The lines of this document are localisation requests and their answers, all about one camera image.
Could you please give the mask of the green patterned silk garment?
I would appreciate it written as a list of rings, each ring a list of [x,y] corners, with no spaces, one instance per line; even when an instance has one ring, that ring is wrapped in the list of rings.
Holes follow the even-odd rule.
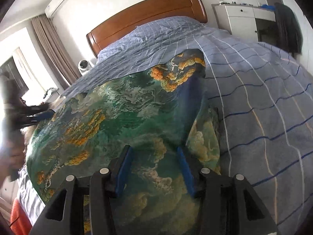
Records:
[[[66,101],[38,125],[27,152],[39,197],[48,202],[66,176],[90,176],[130,145],[127,183],[112,201],[117,232],[195,234],[200,201],[187,192],[177,148],[220,171],[218,114],[206,98],[205,68],[203,52],[187,49]]]

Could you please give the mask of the orange red knit sweater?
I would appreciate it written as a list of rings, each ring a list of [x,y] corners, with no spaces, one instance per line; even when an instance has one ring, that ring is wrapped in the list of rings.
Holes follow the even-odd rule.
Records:
[[[10,228],[15,235],[29,235],[32,225],[18,199],[13,201]]]

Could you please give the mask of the brown window curtain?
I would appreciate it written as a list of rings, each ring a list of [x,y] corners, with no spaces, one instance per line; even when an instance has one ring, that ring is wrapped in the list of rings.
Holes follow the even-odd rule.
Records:
[[[35,16],[31,19],[31,23],[50,69],[62,88],[67,89],[81,77],[77,66],[46,15]]]

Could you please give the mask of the white bedside device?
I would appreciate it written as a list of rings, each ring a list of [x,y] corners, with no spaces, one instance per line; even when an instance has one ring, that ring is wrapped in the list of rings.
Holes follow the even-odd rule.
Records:
[[[80,74],[83,76],[87,74],[93,68],[93,65],[88,60],[81,60],[78,62],[77,68],[80,71]]]

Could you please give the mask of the blue plaid bed quilt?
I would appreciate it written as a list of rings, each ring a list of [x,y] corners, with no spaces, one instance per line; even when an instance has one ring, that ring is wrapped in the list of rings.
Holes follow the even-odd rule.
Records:
[[[312,77],[284,50],[249,43],[186,16],[152,21],[101,50],[95,67],[64,92],[55,113],[81,92],[187,49],[204,54],[204,90],[218,114],[220,171],[213,171],[242,174],[268,209],[277,234],[296,234],[312,209]],[[20,187],[33,227],[50,200],[44,202],[33,187],[27,160]],[[87,195],[83,207],[84,234],[91,234]]]

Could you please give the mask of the black garment on chair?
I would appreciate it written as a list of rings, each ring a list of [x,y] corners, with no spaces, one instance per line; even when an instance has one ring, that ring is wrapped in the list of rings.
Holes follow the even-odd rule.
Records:
[[[279,34],[279,47],[291,54],[300,54],[302,49],[302,33],[299,23],[292,9],[288,6],[275,3],[275,20]]]

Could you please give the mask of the white desk cabinet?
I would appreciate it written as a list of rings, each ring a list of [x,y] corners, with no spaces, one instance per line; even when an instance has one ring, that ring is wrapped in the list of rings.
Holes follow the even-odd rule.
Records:
[[[261,41],[265,29],[275,23],[273,11],[250,5],[222,4],[213,11],[220,29],[252,42]]]

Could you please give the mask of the brown wooden headboard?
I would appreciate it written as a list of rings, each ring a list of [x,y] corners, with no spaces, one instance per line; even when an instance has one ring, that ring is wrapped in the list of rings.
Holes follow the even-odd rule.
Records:
[[[126,36],[136,27],[171,16],[187,16],[207,23],[202,0],[144,0],[99,24],[86,35],[95,57],[108,45]]]

